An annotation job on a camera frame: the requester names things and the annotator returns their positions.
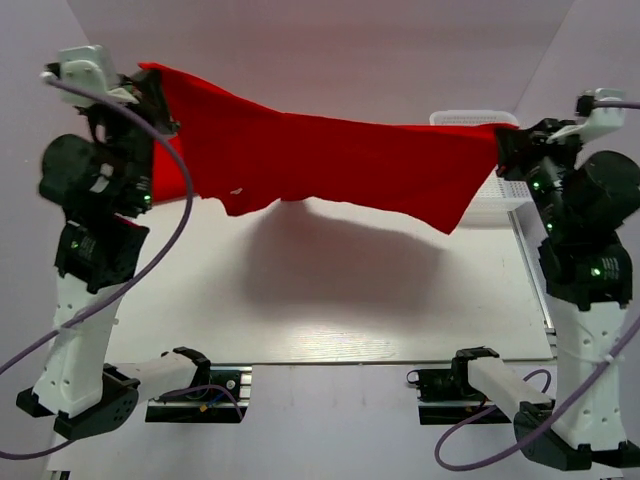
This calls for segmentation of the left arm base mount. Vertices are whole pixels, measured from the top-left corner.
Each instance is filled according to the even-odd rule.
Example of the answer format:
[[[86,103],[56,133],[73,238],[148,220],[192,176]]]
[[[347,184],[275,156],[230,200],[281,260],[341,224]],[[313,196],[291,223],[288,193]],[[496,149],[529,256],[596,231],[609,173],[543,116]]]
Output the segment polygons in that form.
[[[252,368],[213,365],[204,377],[209,388],[150,400],[145,422],[150,424],[239,424],[249,406]]]

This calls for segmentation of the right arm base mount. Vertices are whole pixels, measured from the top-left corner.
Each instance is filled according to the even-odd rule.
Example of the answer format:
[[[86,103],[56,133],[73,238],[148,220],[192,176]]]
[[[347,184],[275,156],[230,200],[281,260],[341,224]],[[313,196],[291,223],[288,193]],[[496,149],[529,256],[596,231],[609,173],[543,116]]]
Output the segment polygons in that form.
[[[452,426],[476,413],[484,416],[473,424],[509,424],[510,420],[482,393],[462,393],[449,384],[448,369],[412,369],[406,382],[417,392],[419,423],[422,426]]]

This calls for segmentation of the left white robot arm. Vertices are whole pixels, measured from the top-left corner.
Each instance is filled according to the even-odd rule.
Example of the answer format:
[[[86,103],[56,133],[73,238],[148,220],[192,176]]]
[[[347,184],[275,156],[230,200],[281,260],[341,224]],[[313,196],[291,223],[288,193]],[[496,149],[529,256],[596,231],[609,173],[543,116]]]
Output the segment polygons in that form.
[[[139,380],[104,360],[119,307],[112,296],[133,278],[149,233],[134,220],[152,206],[155,148],[104,105],[79,112],[104,135],[64,134],[42,155],[39,194],[65,217],[54,263],[57,334],[39,380],[16,399],[34,418],[54,416],[70,441],[120,427],[139,399]]]

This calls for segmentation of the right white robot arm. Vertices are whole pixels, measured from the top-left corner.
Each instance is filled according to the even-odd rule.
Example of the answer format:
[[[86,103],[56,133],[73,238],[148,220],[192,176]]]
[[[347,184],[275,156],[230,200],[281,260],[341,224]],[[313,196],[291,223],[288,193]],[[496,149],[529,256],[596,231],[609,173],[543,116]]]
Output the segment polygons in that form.
[[[513,423],[518,449],[558,470],[639,464],[619,402],[618,357],[631,339],[632,260],[618,236],[639,207],[639,168],[599,151],[579,162],[577,125],[546,119],[496,132],[496,173],[526,184],[546,236],[539,263],[556,332],[556,394],[523,381],[492,351],[466,356],[451,384],[461,397],[484,394]]]

